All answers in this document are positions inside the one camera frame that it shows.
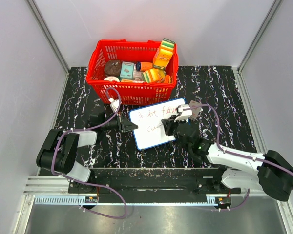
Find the white whiteboard blue frame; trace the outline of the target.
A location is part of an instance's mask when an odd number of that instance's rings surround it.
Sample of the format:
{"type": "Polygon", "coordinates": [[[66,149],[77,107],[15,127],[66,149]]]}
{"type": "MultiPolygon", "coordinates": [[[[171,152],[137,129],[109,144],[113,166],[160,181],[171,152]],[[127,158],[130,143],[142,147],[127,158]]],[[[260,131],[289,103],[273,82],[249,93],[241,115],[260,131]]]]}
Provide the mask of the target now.
{"type": "Polygon", "coordinates": [[[184,98],[177,98],[131,110],[128,113],[129,119],[138,125],[138,129],[133,130],[137,149],[145,150],[170,141],[175,141],[174,136],[167,136],[165,134],[163,126],[159,128],[156,126],[161,123],[162,119],[176,115],[176,108],[185,103],[184,98]]]}

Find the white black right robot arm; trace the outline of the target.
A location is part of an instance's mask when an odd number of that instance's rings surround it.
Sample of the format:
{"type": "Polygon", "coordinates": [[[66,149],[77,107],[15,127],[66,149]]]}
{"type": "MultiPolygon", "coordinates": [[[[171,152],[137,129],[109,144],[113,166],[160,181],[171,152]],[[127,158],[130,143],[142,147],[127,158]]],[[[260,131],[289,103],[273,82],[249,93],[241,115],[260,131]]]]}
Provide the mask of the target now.
{"type": "Polygon", "coordinates": [[[196,162],[219,166],[223,174],[212,181],[218,193],[228,188],[262,190],[279,201],[288,201],[293,190],[293,167],[278,152],[250,153],[217,145],[199,137],[199,129],[176,115],[161,121],[167,136],[173,136],[196,162]]]}

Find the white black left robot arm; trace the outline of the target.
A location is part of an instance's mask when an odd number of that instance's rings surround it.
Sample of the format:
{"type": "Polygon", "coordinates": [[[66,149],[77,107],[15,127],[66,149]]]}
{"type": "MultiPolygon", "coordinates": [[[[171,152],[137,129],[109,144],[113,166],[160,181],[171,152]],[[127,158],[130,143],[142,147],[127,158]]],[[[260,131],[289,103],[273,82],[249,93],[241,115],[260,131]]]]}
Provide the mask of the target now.
{"type": "Polygon", "coordinates": [[[79,187],[86,193],[95,190],[96,181],[91,178],[91,170],[76,161],[77,149],[83,146],[91,146],[102,140],[103,132],[118,130],[121,133],[138,129],[138,125],[132,123],[122,113],[118,113],[110,122],[105,122],[105,113],[90,115],[86,128],[99,126],[90,131],[76,131],[66,134],[60,140],[63,131],[51,129],[37,155],[36,165],[51,171],[52,160],[56,154],[54,171],[59,174],[78,180],[79,187]]]}

